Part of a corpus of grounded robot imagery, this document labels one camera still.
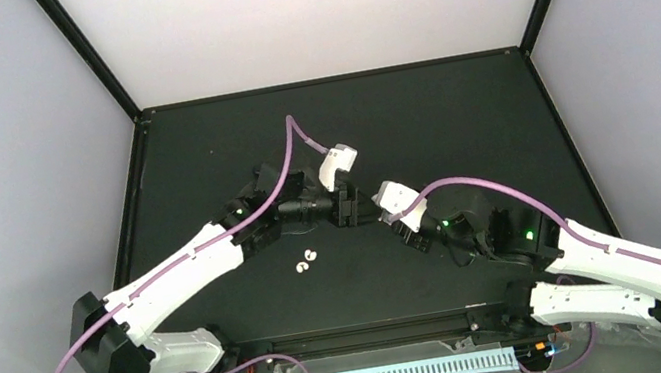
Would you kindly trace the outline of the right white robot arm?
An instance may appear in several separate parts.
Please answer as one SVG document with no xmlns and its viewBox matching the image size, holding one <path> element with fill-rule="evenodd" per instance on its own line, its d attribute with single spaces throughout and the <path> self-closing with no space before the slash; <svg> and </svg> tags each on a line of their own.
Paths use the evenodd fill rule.
<svg viewBox="0 0 661 373">
<path fill-rule="evenodd" d="M 489 330 L 543 337 L 578 322 L 628 324 L 661 333 L 661 250 L 588 229 L 560 226 L 534 207 L 504 209 L 484 196 L 431 203 L 381 218 L 405 245 L 435 244 L 516 270 Z"/>
</svg>

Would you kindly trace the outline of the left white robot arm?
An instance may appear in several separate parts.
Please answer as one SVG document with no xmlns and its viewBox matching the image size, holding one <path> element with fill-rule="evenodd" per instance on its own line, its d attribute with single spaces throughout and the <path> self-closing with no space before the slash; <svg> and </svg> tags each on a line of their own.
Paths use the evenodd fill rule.
<svg viewBox="0 0 661 373">
<path fill-rule="evenodd" d="M 119 290 L 85 293 L 73 305 L 71 343 L 85 373 L 208 373 L 224 354 L 210 327 L 158 326 L 201 289 L 274 244 L 287 224 L 342 228 L 375 221 L 378 208 L 349 179 L 352 147 L 329 149 L 317 170 L 281 174 L 268 163 L 183 247 Z"/>
</svg>

